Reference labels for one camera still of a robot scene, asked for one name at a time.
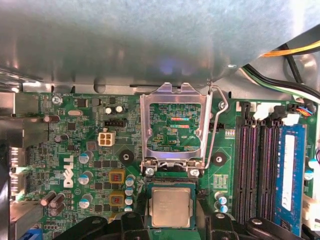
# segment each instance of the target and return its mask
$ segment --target yellow wire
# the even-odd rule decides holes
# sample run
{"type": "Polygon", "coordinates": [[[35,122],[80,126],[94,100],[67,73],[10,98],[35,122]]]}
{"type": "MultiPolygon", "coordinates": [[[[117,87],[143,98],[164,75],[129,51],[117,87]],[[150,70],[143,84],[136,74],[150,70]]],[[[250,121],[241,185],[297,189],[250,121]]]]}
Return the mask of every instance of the yellow wire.
{"type": "Polygon", "coordinates": [[[302,46],[302,47],[293,48],[293,49],[289,49],[289,50],[271,51],[271,52],[268,52],[265,55],[263,55],[263,57],[278,57],[278,56],[284,56],[284,55],[288,55],[288,54],[295,54],[295,53],[311,50],[311,49],[314,49],[317,47],[320,47],[320,41],[316,41],[308,46],[302,46]]]}

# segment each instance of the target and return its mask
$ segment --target black capacitor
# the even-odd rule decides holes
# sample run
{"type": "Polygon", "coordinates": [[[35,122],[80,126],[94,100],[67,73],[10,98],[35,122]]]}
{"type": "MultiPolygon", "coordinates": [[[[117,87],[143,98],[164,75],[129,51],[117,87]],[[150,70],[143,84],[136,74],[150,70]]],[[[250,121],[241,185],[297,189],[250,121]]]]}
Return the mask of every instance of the black capacitor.
{"type": "Polygon", "coordinates": [[[60,117],[58,115],[45,115],[43,121],[48,124],[57,124],[60,122],[60,117]]]}
{"type": "Polygon", "coordinates": [[[59,193],[51,202],[50,207],[56,209],[65,200],[66,195],[59,193]]]}
{"type": "Polygon", "coordinates": [[[68,136],[67,134],[62,134],[62,135],[56,135],[56,136],[54,136],[54,141],[55,141],[57,144],[67,142],[68,140],[69,140],[69,136],[68,136]]]}
{"type": "Polygon", "coordinates": [[[45,195],[40,203],[42,206],[47,206],[55,197],[57,196],[57,194],[54,191],[50,191],[47,195],[45,195]]]}
{"type": "Polygon", "coordinates": [[[66,205],[64,203],[60,203],[60,205],[57,208],[50,208],[49,213],[52,217],[55,217],[58,216],[65,208],[66,205]]]}

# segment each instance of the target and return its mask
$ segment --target screw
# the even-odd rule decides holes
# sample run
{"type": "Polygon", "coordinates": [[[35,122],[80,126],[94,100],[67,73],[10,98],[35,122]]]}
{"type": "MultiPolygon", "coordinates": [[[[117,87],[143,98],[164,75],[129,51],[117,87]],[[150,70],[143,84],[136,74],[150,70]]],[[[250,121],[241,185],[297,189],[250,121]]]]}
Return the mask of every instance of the screw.
{"type": "Polygon", "coordinates": [[[151,167],[148,167],[144,173],[147,177],[152,177],[153,175],[155,175],[155,170],[151,167]]]}
{"type": "Polygon", "coordinates": [[[190,175],[193,177],[199,177],[200,172],[198,169],[192,169],[192,170],[190,170],[190,175]]]}
{"type": "Polygon", "coordinates": [[[261,225],[262,224],[262,221],[259,220],[259,219],[252,219],[252,222],[255,224],[255,225],[261,225]]]}
{"type": "Polygon", "coordinates": [[[63,102],[60,96],[53,96],[51,101],[54,105],[61,105],[63,102]]]}
{"type": "Polygon", "coordinates": [[[219,108],[220,110],[224,109],[225,107],[226,107],[226,104],[225,104],[224,101],[219,102],[218,108],[219,108]]]}
{"type": "Polygon", "coordinates": [[[225,218],[225,215],[223,215],[222,213],[217,213],[217,214],[216,214],[216,217],[217,217],[218,219],[224,219],[224,218],[225,218]]]}

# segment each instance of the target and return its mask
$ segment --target electrolytic capacitor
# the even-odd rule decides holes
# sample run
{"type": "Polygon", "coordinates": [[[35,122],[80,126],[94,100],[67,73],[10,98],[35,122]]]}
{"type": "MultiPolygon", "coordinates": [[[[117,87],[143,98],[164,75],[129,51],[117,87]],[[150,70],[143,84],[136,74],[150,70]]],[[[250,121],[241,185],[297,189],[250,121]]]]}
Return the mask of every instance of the electrolytic capacitor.
{"type": "Polygon", "coordinates": [[[134,200],[133,200],[133,198],[131,196],[128,196],[128,197],[125,198],[124,203],[125,203],[125,205],[130,206],[130,205],[132,205],[134,203],[134,200]]]}
{"type": "Polygon", "coordinates": [[[69,140],[69,136],[67,134],[56,135],[53,139],[57,144],[67,142],[69,140]]]}
{"type": "Polygon", "coordinates": [[[64,200],[66,199],[66,195],[63,193],[58,193],[57,196],[50,202],[50,207],[55,209],[57,208],[64,200]]]}
{"type": "Polygon", "coordinates": [[[50,191],[47,195],[45,195],[41,201],[40,204],[42,206],[47,206],[55,197],[57,196],[56,192],[50,191]]]}
{"type": "Polygon", "coordinates": [[[60,203],[60,205],[57,208],[49,208],[49,214],[52,217],[58,216],[65,208],[66,205],[64,203],[60,203]]]}
{"type": "Polygon", "coordinates": [[[92,153],[92,151],[85,151],[80,154],[78,159],[81,164],[87,164],[89,161],[92,160],[93,157],[94,154],[92,153]]]}
{"type": "Polygon", "coordinates": [[[128,175],[125,179],[125,185],[127,187],[132,187],[135,184],[136,177],[134,175],[128,175]]]}
{"type": "Polygon", "coordinates": [[[124,190],[125,195],[132,196],[134,194],[134,186],[129,186],[124,190]]]}
{"type": "Polygon", "coordinates": [[[84,194],[79,202],[79,207],[82,209],[87,209],[93,200],[94,198],[91,196],[91,194],[84,194]]]}
{"type": "Polygon", "coordinates": [[[57,124],[60,122],[60,117],[58,115],[45,115],[43,121],[48,124],[57,124]]]}
{"type": "Polygon", "coordinates": [[[124,208],[124,211],[125,211],[125,212],[132,212],[133,210],[132,210],[132,207],[126,206],[126,207],[124,208]]]}
{"type": "Polygon", "coordinates": [[[85,171],[84,173],[82,173],[79,178],[78,181],[81,185],[87,185],[90,180],[93,178],[93,174],[90,171],[85,171]]]}
{"type": "Polygon", "coordinates": [[[222,204],[220,204],[219,202],[215,202],[214,203],[214,207],[216,208],[216,209],[218,209],[221,213],[227,213],[228,212],[228,207],[227,207],[227,205],[222,205],[222,204]]]}
{"type": "Polygon", "coordinates": [[[116,112],[117,114],[123,114],[124,111],[125,111],[125,109],[124,109],[123,106],[116,106],[116,107],[115,107],[115,112],[116,112]]]}
{"type": "Polygon", "coordinates": [[[112,114],[112,112],[113,112],[112,107],[107,106],[107,107],[105,108],[105,114],[109,115],[109,114],[112,114]]]}
{"type": "Polygon", "coordinates": [[[215,194],[214,194],[214,198],[216,200],[218,200],[218,202],[221,204],[221,205],[225,205],[228,200],[227,198],[225,197],[225,195],[219,191],[217,191],[215,194]]]}

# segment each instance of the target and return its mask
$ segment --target integrated circuit chip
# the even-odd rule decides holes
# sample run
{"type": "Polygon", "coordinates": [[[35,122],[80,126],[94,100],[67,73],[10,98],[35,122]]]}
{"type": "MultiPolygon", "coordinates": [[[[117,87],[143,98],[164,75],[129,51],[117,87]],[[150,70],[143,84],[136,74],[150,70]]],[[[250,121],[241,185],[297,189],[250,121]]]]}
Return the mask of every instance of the integrated circuit chip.
{"type": "Polygon", "coordinates": [[[193,200],[188,187],[152,187],[149,200],[151,224],[156,228],[189,228],[193,200]]]}

